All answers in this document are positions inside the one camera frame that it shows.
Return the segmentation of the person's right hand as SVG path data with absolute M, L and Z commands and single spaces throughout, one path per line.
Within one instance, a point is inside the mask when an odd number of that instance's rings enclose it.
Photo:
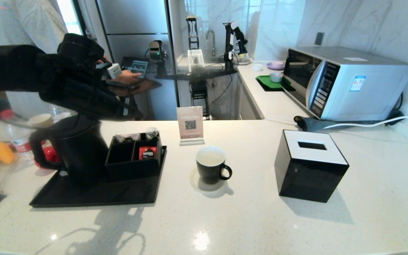
M 142 73 L 132 73 L 129 70 L 123 70 L 122 73 L 116 77 L 115 81 L 125 85 L 133 85 L 141 81 Z

